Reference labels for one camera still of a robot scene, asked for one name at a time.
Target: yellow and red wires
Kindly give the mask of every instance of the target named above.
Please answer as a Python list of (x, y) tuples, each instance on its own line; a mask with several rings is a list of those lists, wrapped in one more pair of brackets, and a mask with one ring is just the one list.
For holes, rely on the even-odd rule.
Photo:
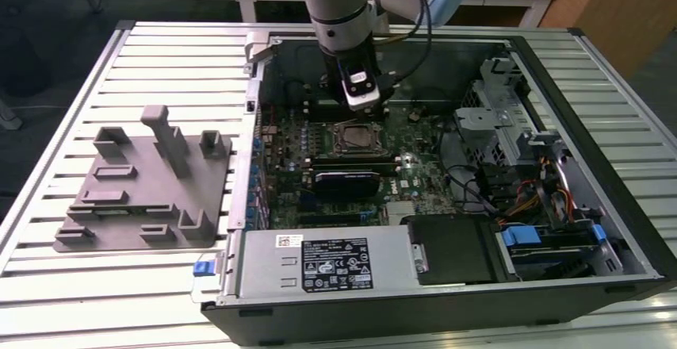
[[(573, 197), (572, 197), (572, 193), (569, 193), (569, 190), (564, 189), (562, 187), (557, 187), (557, 193), (562, 195), (564, 197), (564, 208), (565, 208), (565, 212), (566, 212), (566, 218), (568, 218), (568, 221), (569, 223), (573, 222)], [(554, 202), (554, 199), (552, 200), (552, 204), (553, 206), (556, 207), (556, 211), (557, 211), (557, 206), (556, 206), (556, 202)]]
[(522, 190), (524, 190), (525, 186), (528, 186), (533, 182), (536, 182), (536, 180), (525, 180), (521, 182), (520, 186), (517, 187), (516, 205), (508, 209), (508, 211), (505, 213), (505, 217), (496, 219), (498, 224), (506, 224), (508, 223), (506, 217), (512, 217), (512, 216), (517, 215), (518, 213), (536, 208), (538, 206), (538, 204), (541, 203), (541, 199), (538, 198), (537, 194), (534, 194), (533, 197), (529, 198), (525, 202), (520, 203)]

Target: aluminum table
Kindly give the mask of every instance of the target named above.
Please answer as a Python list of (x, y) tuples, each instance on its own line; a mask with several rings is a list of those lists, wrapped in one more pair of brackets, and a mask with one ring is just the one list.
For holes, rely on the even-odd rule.
[[(232, 157), (220, 239), (209, 249), (57, 253), (53, 234), (75, 200), (101, 126), (148, 136), (143, 106), (165, 104), (184, 135), (204, 129), (233, 139), (248, 91), (244, 44), (254, 30), (309, 32), (308, 25), (121, 22), (83, 90), (0, 226), (0, 347), (236, 348), (195, 301), (192, 264), (222, 249)], [(677, 140), (584, 36), (565, 29), (444, 28), (436, 33), (522, 35), (649, 218), (677, 252)], [(545, 109), (536, 110), (548, 125)], [(558, 325), (496, 328), (336, 343), (308, 348), (673, 347), (677, 293), (628, 301)]]

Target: cpu socket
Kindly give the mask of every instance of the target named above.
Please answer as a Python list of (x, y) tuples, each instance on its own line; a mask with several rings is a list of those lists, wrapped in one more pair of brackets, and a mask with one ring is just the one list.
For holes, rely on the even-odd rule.
[(380, 131), (381, 126), (374, 123), (334, 125), (334, 154), (361, 157), (386, 154), (378, 137)]

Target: blue tab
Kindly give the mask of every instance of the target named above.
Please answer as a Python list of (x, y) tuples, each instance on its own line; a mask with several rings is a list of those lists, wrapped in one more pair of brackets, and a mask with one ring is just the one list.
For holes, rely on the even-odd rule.
[(508, 230), (504, 230), (500, 232), (501, 236), (504, 237), (504, 243), (505, 246), (514, 246), (516, 245), (516, 238), (512, 236), (510, 232)]
[(604, 228), (600, 224), (594, 224), (592, 226), (592, 232), (594, 232), (594, 237), (597, 238), (598, 243), (606, 240), (606, 233), (604, 232)]
[(214, 260), (204, 260), (201, 262), (195, 262), (192, 265), (192, 276), (213, 276), (216, 275), (216, 261)]
[(514, 246), (516, 244), (540, 244), (541, 237), (533, 226), (510, 226), (501, 232), (505, 246)]

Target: power supply label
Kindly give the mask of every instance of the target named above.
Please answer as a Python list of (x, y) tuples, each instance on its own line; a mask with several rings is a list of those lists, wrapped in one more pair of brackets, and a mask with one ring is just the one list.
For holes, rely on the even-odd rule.
[(301, 268), (305, 292), (368, 290), (373, 288), (366, 238), (304, 240)]

